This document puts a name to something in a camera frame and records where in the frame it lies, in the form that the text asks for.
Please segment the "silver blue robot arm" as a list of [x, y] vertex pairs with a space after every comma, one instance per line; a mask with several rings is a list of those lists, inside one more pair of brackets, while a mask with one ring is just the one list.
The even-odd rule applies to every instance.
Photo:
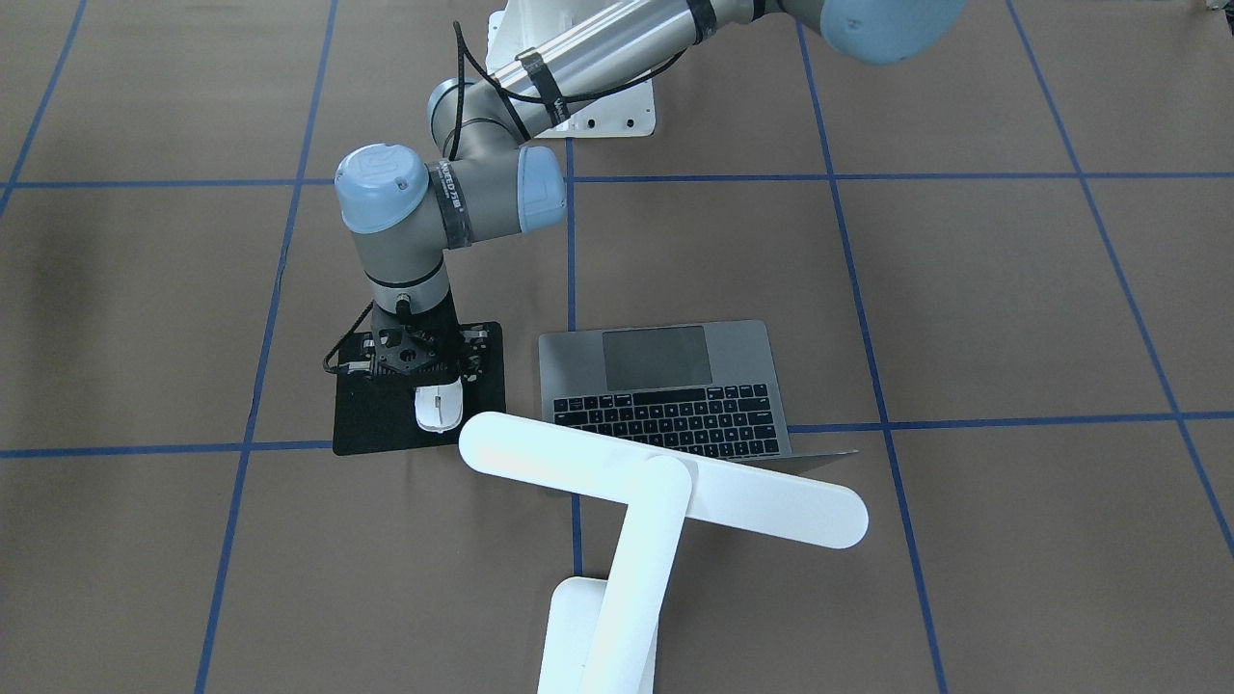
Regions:
[[560, 224], [566, 191], [558, 158], [532, 140], [578, 110], [652, 82], [694, 44], [728, 25], [789, 14], [833, 51], [893, 65], [934, 44], [961, 1], [613, 1], [578, 26], [517, 53], [497, 70], [441, 83], [428, 122], [441, 158], [401, 144], [369, 144], [334, 172], [342, 220], [353, 233], [373, 303], [362, 354], [334, 345], [332, 375], [379, 387], [445, 387], [487, 369], [479, 328], [458, 321], [448, 249]]

